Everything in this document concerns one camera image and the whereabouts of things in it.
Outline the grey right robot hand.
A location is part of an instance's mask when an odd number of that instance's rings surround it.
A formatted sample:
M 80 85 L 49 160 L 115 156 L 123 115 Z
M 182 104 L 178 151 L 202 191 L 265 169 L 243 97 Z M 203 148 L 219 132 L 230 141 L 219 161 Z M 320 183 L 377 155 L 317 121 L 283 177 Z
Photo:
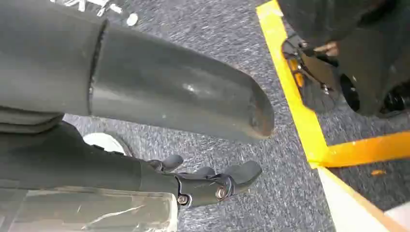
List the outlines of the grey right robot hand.
M 0 185 L 187 196 L 214 204 L 261 174 L 248 161 L 175 174 L 177 157 L 144 161 L 87 145 L 65 114 L 253 142 L 274 128 L 255 80 L 225 63 L 47 0 L 0 3 Z

